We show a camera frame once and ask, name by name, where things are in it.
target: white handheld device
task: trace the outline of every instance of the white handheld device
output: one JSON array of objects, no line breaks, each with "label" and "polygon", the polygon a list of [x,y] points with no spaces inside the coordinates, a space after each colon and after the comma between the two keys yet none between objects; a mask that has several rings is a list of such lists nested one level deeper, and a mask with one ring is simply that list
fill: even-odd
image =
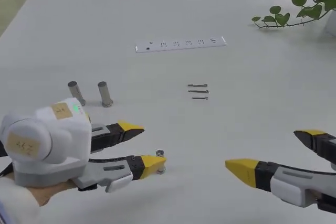
[{"label": "white handheld device", "polygon": [[20,186],[47,187],[83,175],[91,151],[92,126],[76,98],[3,118],[0,140],[13,160]]}]

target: metal cylinder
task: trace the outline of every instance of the metal cylinder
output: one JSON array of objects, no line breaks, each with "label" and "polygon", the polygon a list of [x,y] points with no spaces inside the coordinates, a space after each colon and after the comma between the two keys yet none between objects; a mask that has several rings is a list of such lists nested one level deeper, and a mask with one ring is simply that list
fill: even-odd
[{"label": "metal cylinder", "polygon": [[84,98],[83,98],[83,96],[82,96],[82,94],[79,90],[77,82],[70,81],[68,83],[68,87],[69,87],[69,90],[71,92],[72,97],[77,98],[77,100],[80,102],[80,104],[82,104],[82,106],[85,106],[86,101],[84,100]]},{"label": "metal cylinder", "polygon": [[[155,152],[155,154],[156,154],[157,157],[164,157],[164,151],[163,151],[163,150],[157,150],[157,151]],[[156,173],[157,173],[157,174],[163,174],[165,171],[166,171],[166,167],[163,165],[162,167],[160,167],[160,168],[156,171]]]},{"label": "metal cylinder", "polygon": [[109,89],[107,88],[107,83],[105,81],[99,82],[98,89],[101,96],[101,105],[105,108],[111,107],[113,105],[113,101],[110,97]]}]

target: sleeve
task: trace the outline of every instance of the sleeve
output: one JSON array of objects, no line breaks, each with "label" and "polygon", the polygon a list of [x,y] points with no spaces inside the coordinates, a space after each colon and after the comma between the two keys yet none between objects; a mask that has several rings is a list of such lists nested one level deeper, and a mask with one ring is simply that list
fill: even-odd
[{"label": "sleeve", "polygon": [[12,179],[0,178],[0,223],[36,224],[40,207],[31,192]]}]

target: yellow fingertip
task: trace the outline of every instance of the yellow fingertip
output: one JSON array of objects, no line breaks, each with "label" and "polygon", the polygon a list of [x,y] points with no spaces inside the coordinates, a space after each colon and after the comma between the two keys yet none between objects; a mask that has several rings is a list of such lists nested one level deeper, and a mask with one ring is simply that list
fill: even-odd
[{"label": "yellow fingertip", "polygon": [[321,130],[300,130],[301,132],[306,132],[312,136],[315,136],[315,135],[321,135],[321,134],[325,134],[324,131],[321,131]]},{"label": "yellow fingertip", "polygon": [[143,173],[140,177],[140,179],[144,179],[148,177],[151,174],[156,173],[156,171],[161,168],[164,163],[166,162],[165,157],[157,157],[152,155],[142,155],[142,162],[145,166],[145,169],[143,170]]},{"label": "yellow fingertip", "polygon": [[246,185],[256,188],[255,168],[259,161],[254,159],[230,159],[225,161],[225,167]]},{"label": "yellow fingertip", "polygon": [[119,126],[124,130],[124,131],[129,131],[129,130],[143,130],[144,128],[141,126],[137,126],[134,124],[127,123],[125,121],[118,121]]}]

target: label sticker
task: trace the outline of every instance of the label sticker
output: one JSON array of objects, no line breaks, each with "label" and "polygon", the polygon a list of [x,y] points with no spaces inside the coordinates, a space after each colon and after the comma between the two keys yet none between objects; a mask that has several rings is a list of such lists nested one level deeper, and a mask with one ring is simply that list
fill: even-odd
[{"label": "label sticker", "polygon": [[40,143],[34,139],[22,137],[10,132],[6,148],[10,152],[21,154],[28,157],[37,157]]},{"label": "label sticker", "polygon": [[53,109],[57,120],[72,117],[72,112],[65,102],[53,104],[51,108]]}]

